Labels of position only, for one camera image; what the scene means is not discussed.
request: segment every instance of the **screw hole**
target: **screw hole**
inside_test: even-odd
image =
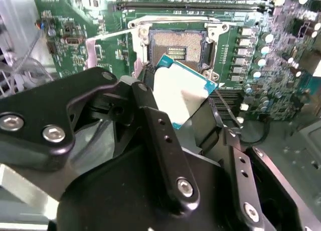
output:
[[[245,163],[245,160],[243,158],[239,157],[239,159],[241,162]]]
[[[172,143],[173,142],[173,140],[169,136],[165,136],[164,139],[168,143]]]
[[[116,116],[119,116],[124,113],[124,109],[122,107],[114,107],[113,112]]]
[[[243,174],[244,177],[249,177],[249,175],[247,175],[245,171],[241,170],[241,173]]]
[[[73,122],[75,120],[75,116],[76,116],[75,114],[71,114],[69,116],[69,119],[70,119],[71,122]]]
[[[319,164],[318,164],[316,161],[312,161],[312,162],[311,162],[311,165],[312,165],[316,170],[319,170],[319,169],[320,169]]]
[[[164,122],[164,120],[162,120],[162,119],[159,119],[159,120],[158,120],[158,123],[159,123],[160,125],[165,125],[165,122]]]

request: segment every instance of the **ram slot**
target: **ram slot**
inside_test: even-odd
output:
[[[116,9],[119,11],[135,9],[175,9],[175,10],[217,10],[217,11],[239,11],[256,12],[259,5],[231,5],[231,4],[186,4],[186,3],[118,3]]]

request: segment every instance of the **black cable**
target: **black cable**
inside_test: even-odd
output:
[[[247,145],[247,146],[250,146],[250,145],[257,145],[257,144],[260,144],[262,142],[264,142],[267,138],[267,136],[269,135],[269,132],[270,132],[270,128],[271,128],[271,121],[272,119],[270,117],[266,117],[263,121],[263,134],[262,136],[256,140],[256,141],[253,141],[253,142],[247,142],[247,141],[243,141],[241,138],[240,138],[240,142],[242,145]]]

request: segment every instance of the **blue pcb edge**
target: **blue pcb edge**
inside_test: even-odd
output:
[[[208,96],[215,90],[215,88],[217,88],[217,86],[218,86],[217,83],[208,80],[206,77],[202,76],[200,73],[194,71],[193,69],[187,67],[186,65],[180,63],[179,61],[175,61],[174,59],[170,58],[169,56],[167,56],[165,54],[163,54],[162,58],[157,63],[156,70],[160,67],[169,68],[173,63],[181,66],[182,68],[184,68],[188,72],[192,73],[193,75],[205,80],[206,84],[204,86],[204,89],[207,91]],[[182,124],[178,124],[178,123],[172,123],[172,125],[175,129],[180,129],[180,127],[182,126]]]

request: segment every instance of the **motherboard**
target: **motherboard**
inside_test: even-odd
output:
[[[321,85],[321,0],[35,2],[61,78],[92,62],[141,78],[166,54],[217,82],[242,121],[291,120]],[[210,102],[229,119],[221,98]]]

